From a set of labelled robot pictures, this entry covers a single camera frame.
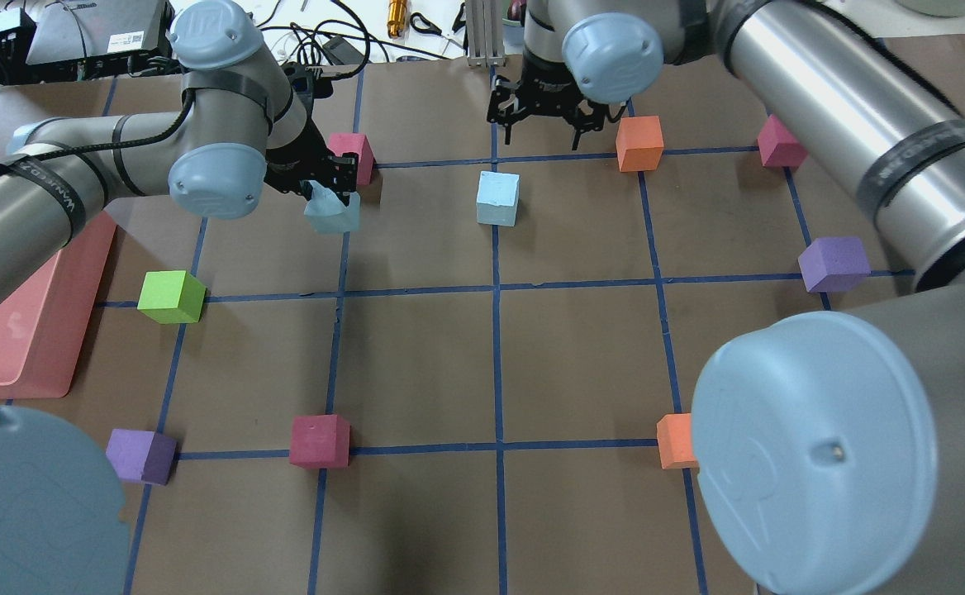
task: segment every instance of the green cube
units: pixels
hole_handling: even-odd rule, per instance
[[[138,309],[160,324],[200,321],[207,288],[187,271],[151,271],[145,274]]]

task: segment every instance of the purple cube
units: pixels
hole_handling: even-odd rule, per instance
[[[105,453],[122,481],[165,486],[177,445],[163,434],[115,429]]]
[[[818,237],[799,256],[808,293],[849,291],[872,273],[859,237]]]

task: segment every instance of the metal bracket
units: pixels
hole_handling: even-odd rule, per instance
[[[466,0],[464,20],[468,23],[468,65],[505,64],[505,23],[499,0]]]

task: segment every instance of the magenta cube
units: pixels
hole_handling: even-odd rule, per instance
[[[799,256],[806,291],[849,291],[861,283],[872,267],[859,237],[818,237]]]
[[[119,479],[165,486],[178,443],[174,438],[143,430],[112,430],[105,455]]]
[[[366,186],[373,180],[373,147],[368,146],[368,139],[358,132],[336,132],[328,136],[328,148],[336,155],[353,152],[358,156],[358,185]]]
[[[350,464],[350,424],[339,415],[304,415],[291,423],[288,462],[304,469]]]
[[[758,133],[758,151],[765,167],[797,167],[810,154],[776,116],[770,116]]]

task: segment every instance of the light blue joint cap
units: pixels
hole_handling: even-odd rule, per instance
[[[169,39],[181,64],[193,70],[229,67],[263,46],[263,33],[233,0],[202,0],[185,8]]]
[[[867,321],[811,312],[710,357],[692,406],[706,510],[776,593],[871,592],[927,527],[934,421],[920,378]]]
[[[116,470],[82,430],[0,406],[0,595],[122,593],[125,501]]]
[[[266,159],[238,143],[211,143],[181,155],[166,183],[170,197],[189,213],[238,219],[259,206]]]
[[[663,41],[639,17],[603,12],[570,27],[563,57],[586,98],[618,104],[655,82],[663,70]]]
[[[6,145],[6,155],[11,155],[14,154],[14,152],[21,150],[21,148],[26,146],[26,141],[31,138],[31,135],[34,131],[37,131],[41,125],[49,124],[50,121],[54,120],[64,120],[64,118],[47,117],[43,121],[36,121],[36,123],[25,124],[17,128],[17,130],[13,132],[13,138],[11,138],[9,140],[9,144]]]
[[[361,227],[361,195],[350,193],[350,205],[343,204],[331,189],[310,180],[313,193],[302,215],[319,234],[355,232]]]

